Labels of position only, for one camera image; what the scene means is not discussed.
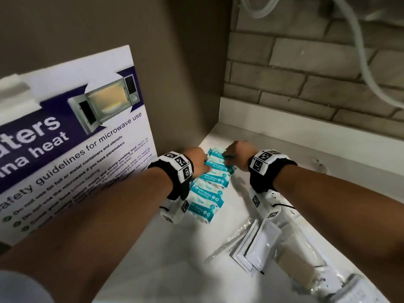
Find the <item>person's left hand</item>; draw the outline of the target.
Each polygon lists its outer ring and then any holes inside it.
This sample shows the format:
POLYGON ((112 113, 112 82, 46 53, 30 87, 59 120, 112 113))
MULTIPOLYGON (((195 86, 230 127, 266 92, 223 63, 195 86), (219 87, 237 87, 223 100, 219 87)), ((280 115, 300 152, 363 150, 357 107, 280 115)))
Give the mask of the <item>person's left hand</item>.
POLYGON ((184 156, 189 158, 194 166, 193 176, 192 178, 199 178, 199 161, 204 156, 207 156, 204 150, 201 147, 189 147, 185 149, 183 152, 184 156))

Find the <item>person's right hand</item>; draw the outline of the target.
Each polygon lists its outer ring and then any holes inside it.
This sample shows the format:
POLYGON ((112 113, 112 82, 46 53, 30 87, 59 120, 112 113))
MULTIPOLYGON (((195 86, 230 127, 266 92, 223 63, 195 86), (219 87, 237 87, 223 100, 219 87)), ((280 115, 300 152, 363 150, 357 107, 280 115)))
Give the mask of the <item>person's right hand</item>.
POLYGON ((237 164, 225 164, 226 166, 235 166, 243 172, 249 171, 249 160, 259 152, 253 144, 247 141, 235 141, 230 146, 236 146, 237 164))

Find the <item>row of teal wipe packets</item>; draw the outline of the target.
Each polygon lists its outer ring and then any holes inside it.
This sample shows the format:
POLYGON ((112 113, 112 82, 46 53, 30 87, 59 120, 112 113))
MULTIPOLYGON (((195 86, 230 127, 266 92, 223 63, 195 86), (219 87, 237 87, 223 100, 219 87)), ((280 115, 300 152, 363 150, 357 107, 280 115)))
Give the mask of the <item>row of teal wipe packets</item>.
POLYGON ((193 180, 186 201, 187 209, 199 221, 209 224, 217 211, 224 205, 224 192, 235 173, 235 166, 225 165, 225 150, 221 147, 210 148, 205 165, 211 170, 193 180))

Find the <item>person's right forearm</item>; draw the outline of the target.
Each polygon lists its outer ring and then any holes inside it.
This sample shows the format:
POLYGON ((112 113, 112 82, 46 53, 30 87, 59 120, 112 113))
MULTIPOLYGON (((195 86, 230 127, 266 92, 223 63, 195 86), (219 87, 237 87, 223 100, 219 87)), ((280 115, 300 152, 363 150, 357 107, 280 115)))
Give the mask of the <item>person's right forearm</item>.
POLYGON ((403 203, 292 164, 272 185, 391 303, 404 303, 403 203))

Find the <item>person's left forearm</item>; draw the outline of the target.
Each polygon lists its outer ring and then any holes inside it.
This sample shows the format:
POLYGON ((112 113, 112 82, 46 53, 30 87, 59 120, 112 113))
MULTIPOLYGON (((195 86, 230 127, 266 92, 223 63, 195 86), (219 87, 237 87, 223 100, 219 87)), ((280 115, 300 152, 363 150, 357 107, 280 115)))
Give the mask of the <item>person's left forearm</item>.
POLYGON ((147 169, 38 228, 0 270, 38 282, 54 303, 91 303, 172 189, 162 169, 147 169))

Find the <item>clear plastic wrapper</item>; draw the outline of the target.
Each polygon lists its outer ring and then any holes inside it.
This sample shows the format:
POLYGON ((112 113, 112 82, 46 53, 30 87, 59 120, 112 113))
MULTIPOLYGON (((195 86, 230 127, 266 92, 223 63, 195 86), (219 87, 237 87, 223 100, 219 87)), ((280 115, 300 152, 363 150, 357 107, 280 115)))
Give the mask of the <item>clear plastic wrapper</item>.
POLYGON ((239 228, 235 230, 235 232, 228 237, 225 242, 219 246, 211 255, 209 255, 205 260, 204 264, 209 264, 212 262, 214 259, 216 259, 221 253, 225 251, 230 251, 230 249, 234 246, 235 243, 237 243, 240 239, 242 239, 247 231, 252 227, 252 225, 256 222, 257 219, 254 218, 247 218, 245 221, 241 224, 239 228))

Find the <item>clear packet with wooden cutlery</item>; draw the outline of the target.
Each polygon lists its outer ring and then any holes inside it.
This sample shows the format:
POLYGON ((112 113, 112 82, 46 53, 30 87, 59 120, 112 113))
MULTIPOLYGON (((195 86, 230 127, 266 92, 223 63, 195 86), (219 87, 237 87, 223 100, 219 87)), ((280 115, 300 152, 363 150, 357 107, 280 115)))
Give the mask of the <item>clear packet with wooden cutlery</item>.
POLYGON ((297 224, 284 224, 281 231, 275 260, 290 278, 294 291, 328 300, 342 289, 344 279, 326 263, 297 224))

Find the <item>microwave safety sign board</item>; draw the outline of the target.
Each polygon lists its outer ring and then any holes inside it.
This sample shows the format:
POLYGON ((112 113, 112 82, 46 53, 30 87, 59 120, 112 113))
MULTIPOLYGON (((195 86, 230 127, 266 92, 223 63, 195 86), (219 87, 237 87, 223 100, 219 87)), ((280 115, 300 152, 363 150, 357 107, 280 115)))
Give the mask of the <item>microwave safety sign board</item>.
POLYGON ((41 109, 0 126, 5 246, 157 157, 128 45, 19 76, 41 109))

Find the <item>clear lidded container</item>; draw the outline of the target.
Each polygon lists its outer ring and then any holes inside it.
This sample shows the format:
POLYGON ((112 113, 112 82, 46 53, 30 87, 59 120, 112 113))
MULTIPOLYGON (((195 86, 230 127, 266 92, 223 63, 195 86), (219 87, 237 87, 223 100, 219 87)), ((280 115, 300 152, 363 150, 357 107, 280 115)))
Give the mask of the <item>clear lidded container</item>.
POLYGON ((352 274, 327 303, 390 303, 384 295, 362 275, 352 274))

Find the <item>white clip on sign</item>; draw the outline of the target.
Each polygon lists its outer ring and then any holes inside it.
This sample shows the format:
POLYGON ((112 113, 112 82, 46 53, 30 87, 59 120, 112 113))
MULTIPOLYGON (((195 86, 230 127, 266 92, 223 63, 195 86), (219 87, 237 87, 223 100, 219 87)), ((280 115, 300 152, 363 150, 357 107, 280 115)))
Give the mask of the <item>white clip on sign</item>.
POLYGON ((41 109, 31 88, 19 75, 0 79, 0 126, 41 109))

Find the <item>grey sleeve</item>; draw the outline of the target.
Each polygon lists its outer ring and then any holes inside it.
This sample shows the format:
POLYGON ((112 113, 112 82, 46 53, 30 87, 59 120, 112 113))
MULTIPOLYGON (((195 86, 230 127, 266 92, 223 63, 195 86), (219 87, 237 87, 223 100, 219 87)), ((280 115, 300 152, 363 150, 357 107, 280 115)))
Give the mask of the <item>grey sleeve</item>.
POLYGON ((36 280, 14 271, 0 270, 0 303, 54 303, 36 280))

